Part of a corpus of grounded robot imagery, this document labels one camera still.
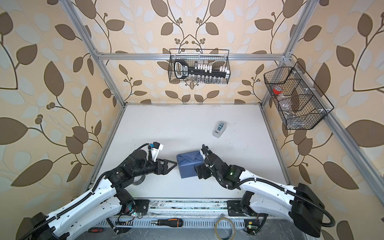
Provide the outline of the light blue wrapping paper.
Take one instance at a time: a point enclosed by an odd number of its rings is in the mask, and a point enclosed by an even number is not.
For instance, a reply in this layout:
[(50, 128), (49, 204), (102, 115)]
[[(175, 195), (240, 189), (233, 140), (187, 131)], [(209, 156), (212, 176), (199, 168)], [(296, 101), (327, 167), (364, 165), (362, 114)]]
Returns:
[(204, 163), (203, 156), (200, 151), (192, 151), (188, 153), (178, 154), (177, 162), (180, 176), (182, 179), (196, 177), (198, 174), (196, 168)]

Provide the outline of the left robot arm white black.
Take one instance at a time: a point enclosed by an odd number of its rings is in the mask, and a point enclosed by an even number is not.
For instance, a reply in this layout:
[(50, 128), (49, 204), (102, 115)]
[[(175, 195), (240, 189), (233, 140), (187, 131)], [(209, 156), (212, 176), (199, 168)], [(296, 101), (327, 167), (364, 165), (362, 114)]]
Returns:
[(33, 228), (22, 240), (75, 239), (95, 224), (116, 214), (125, 213), (134, 205), (127, 187), (136, 177), (148, 174), (167, 175), (173, 168), (170, 160), (155, 159), (152, 152), (135, 150), (116, 168), (106, 171), (94, 186), (64, 207), (47, 215), (38, 213), (29, 221)]

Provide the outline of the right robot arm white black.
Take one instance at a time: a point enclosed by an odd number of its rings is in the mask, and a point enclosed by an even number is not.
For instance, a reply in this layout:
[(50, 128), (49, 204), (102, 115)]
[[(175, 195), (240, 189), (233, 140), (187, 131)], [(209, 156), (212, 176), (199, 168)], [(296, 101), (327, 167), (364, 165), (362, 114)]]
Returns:
[(197, 167), (199, 179), (215, 178), (227, 190), (243, 190), (240, 212), (247, 216), (265, 214), (293, 223), (303, 233), (319, 238), (322, 228), (336, 225), (317, 195), (305, 184), (275, 183), (236, 165), (227, 165), (206, 145), (200, 153), (204, 163)]

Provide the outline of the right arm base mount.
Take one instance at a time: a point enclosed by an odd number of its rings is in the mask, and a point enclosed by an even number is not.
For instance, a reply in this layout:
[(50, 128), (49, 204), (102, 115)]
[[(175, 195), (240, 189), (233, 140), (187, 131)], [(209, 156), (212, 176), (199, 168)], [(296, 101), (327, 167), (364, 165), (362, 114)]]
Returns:
[(227, 201), (228, 215), (230, 217), (265, 217), (267, 214), (257, 213), (251, 207), (242, 201), (229, 200)]

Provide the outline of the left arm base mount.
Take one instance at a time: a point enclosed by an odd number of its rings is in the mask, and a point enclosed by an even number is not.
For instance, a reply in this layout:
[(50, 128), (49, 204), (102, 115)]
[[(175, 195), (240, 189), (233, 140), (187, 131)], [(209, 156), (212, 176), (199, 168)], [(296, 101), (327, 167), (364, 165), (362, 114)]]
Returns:
[(122, 205), (120, 215), (133, 216), (136, 214), (145, 215), (149, 209), (150, 200), (134, 199)]

